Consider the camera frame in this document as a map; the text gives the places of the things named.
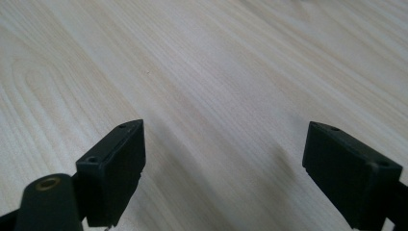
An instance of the wooden surface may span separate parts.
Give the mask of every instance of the wooden surface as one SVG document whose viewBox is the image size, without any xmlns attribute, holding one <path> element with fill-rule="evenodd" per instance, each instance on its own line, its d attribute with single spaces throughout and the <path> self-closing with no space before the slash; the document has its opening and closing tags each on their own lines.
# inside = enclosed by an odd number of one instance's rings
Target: wooden surface
<svg viewBox="0 0 408 231">
<path fill-rule="evenodd" d="M 350 230 L 301 166 L 308 123 L 408 167 L 407 22 L 402 0 L 1 0 L 0 212 L 143 118 L 115 230 Z"/>
</svg>

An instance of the black plastic part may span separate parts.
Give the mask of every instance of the black plastic part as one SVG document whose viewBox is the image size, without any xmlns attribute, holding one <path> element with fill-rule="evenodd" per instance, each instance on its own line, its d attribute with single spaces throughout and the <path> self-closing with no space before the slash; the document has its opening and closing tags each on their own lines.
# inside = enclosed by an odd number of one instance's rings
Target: black plastic part
<svg viewBox="0 0 408 231">
<path fill-rule="evenodd" d="M 17 215 L 18 215 L 18 210 L 14 210 L 0 217 L 0 230 L 13 231 L 15 228 L 15 222 L 17 220 Z"/>
<path fill-rule="evenodd" d="M 24 190 L 15 231 L 82 231 L 71 177 L 53 174 Z"/>
<path fill-rule="evenodd" d="M 90 227 L 117 226 L 144 165 L 141 119 L 117 126 L 76 162 L 78 206 Z"/>
<path fill-rule="evenodd" d="M 302 164 L 352 228 L 381 230 L 402 166 L 316 122 L 310 122 Z"/>
</svg>

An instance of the screw hole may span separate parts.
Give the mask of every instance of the screw hole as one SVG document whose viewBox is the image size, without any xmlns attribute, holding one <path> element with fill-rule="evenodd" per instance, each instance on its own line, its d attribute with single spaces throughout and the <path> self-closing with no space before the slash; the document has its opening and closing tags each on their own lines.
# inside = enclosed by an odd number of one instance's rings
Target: screw hole
<svg viewBox="0 0 408 231">
<path fill-rule="evenodd" d="M 378 162 L 379 165 L 381 165 L 382 167 L 388 167 L 390 164 L 386 161 L 380 161 Z"/>
<path fill-rule="evenodd" d="M 98 162 L 98 159 L 96 157 L 92 156 L 92 157 L 88 157 L 87 161 L 90 162 L 90 163 L 96 163 L 96 162 Z"/>
<path fill-rule="evenodd" d="M 56 185 L 60 183 L 61 179 L 58 177 L 50 177 L 45 180 L 42 180 L 38 184 L 36 184 L 36 189 L 38 191 L 47 191 L 54 188 Z"/>
</svg>

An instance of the wooden table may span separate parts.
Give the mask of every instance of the wooden table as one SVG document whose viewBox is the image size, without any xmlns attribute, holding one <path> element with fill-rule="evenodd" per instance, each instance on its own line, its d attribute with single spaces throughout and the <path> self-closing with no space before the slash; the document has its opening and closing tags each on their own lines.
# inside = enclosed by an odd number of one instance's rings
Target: wooden table
<svg viewBox="0 0 408 231">
<path fill-rule="evenodd" d="M 403 0 L 2 0 L 0 212 L 143 118 L 115 230 L 350 230 L 301 166 L 308 123 L 408 167 L 407 22 Z"/>
</svg>

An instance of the wood grain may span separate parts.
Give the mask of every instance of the wood grain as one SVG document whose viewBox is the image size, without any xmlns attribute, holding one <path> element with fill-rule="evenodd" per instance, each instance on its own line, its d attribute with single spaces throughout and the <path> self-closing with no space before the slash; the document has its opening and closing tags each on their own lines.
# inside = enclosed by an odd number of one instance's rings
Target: wood grain
<svg viewBox="0 0 408 231">
<path fill-rule="evenodd" d="M 407 22 L 403 0 L 0 1 L 0 213 L 143 118 L 115 230 L 350 230 L 301 166 L 308 122 L 408 167 Z"/>
</svg>

